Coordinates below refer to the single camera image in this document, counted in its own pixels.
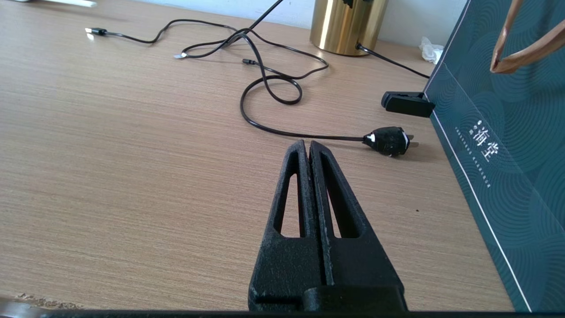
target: white line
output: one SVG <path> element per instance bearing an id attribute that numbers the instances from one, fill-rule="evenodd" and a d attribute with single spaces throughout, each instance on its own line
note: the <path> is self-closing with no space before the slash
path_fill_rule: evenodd
<path id="1" fill-rule="evenodd" d="M 479 198 L 477 198 L 477 195 L 475 194 L 475 189 L 473 189 L 473 186 L 471 185 L 471 181 L 469 180 L 469 177 L 467 176 L 465 169 L 463 169 L 463 166 L 461 165 L 461 162 L 459 161 L 457 154 L 455 154 L 455 150 L 453 150 L 453 147 L 451 146 L 451 143 L 449 142 L 449 138 L 447 138 L 447 134 L 445 133 L 444 127 L 441 125 L 440 119 L 437 118 L 435 110 L 433 111 L 433 115 L 436 117 L 437 123 L 440 125 L 441 131 L 444 133 L 445 140 L 447 141 L 449 148 L 451 148 L 451 152 L 453 152 L 453 155 L 455 156 L 455 159 L 457 160 L 457 163 L 459 164 L 461 171 L 465 175 L 465 178 L 467 179 L 467 183 L 469 183 L 469 187 L 471 188 L 471 192 L 473 192 L 473 196 L 475 197 L 475 200 L 477 201 L 477 204 L 479 205 L 479 209 L 481 209 L 481 212 L 483 213 L 483 217 L 485 218 L 486 224 L 489 226 L 490 232 L 493 234 L 493 238 L 496 241 L 496 245 L 498 246 L 500 253 L 502 253 L 502 257 L 504 257 L 504 260 L 506 261 L 506 265 L 508 265 L 510 273 L 512 274 L 512 277 L 514 278 L 514 281 L 516 282 L 516 286 L 518 287 L 518 290 L 520 291 L 520 295 L 522 295 L 522 298 L 524 299 L 524 303 L 526 303 L 526 307 L 528 307 L 528 310 L 530 312 L 532 312 L 532 309 L 530 308 L 529 303 L 526 300 L 524 293 L 522 292 L 522 288 L 520 287 L 520 283 L 518 283 L 518 279 L 516 278 L 516 275 L 514 275 L 514 271 L 512 270 L 512 266 L 510 266 L 510 262 L 506 258 L 506 254 L 504 254 L 504 251 L 502 250 L 502 246 L 500 246 L 500 243 L 498 242 L 498 238 L 496 237 L 496 234 L 494 233 L 494 230 L 493 230 L 492 226 L 490 225 L 489 219 L 486 217 L 485 211 L 483 210 L 483 207 L 481 206 L 481 203 L 479 202 Z"/>

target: white wall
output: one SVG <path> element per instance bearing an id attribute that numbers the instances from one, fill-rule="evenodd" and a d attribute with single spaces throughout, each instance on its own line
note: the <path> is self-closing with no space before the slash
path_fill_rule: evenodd
<path id="1" fill-rule="evenodd" d="M 274 0 L 143 0 L 256 19 Z M 315 0 L 285 0 L 265 21 L 310 28 Z M 466 0 L 389 0 L 379 39 L 417 46 L 422 36 L 445 45 Z"/>

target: dark green box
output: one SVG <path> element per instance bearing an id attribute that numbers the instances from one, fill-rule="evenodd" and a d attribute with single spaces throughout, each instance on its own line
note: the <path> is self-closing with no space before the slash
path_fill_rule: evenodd
<path id="1" fill-rule="evenodd" d="M 565 48 L 489 71 L 510 0 L 469 0 L 425 95 L 432 122 L 518 311 L 565 311 Z M 525 0 L 503 57 L 565 19 Z"/>

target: wood grain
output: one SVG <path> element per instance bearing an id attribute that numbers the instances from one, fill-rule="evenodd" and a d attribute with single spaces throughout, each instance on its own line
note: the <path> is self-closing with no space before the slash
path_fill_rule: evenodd
<path id="1" fill-rule="evenodd" d="M 238 42 L 205 59 L 173 59 L 228 34 L 194 24 L 171 28 L 153 46 L 84 33 L 103 27 L 151 38 L 177 18 L 250 24 L 127 1 L 94 9 L 0 2 L 0 294 L 90 308 L 246 309 L 281 161 L 294 142 L 239 114 L 242 90 L 259 77 L 240 62 L 251 51 Z M 511 310 L 429 119 L 379 105 L 385 91 L 420 91 L 425 80 L 371 57 L 319 51 L 306 29 L 262 23 L 257 31 L 331 67 L 301 81 L 297 106 L 253 90 L 253 118 L 353 136 L 395 125 L 420 142 L 398 159 L 323 142 L 396 267 L 408 306 Z M 316 66 L 258 47 L 266 64 L 289 74 Z M 415 48 L 380 42 L 376 50 L 432 69 Z"/>

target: gold container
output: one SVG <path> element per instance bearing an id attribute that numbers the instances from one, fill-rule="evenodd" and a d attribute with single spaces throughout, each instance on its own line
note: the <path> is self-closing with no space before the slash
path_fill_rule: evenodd
<path id="1" fill-rule="evenodd" d="M 322 50 L 350 56 L 374 49 L 387 0 L 316 0 L 310 42 Z"/>

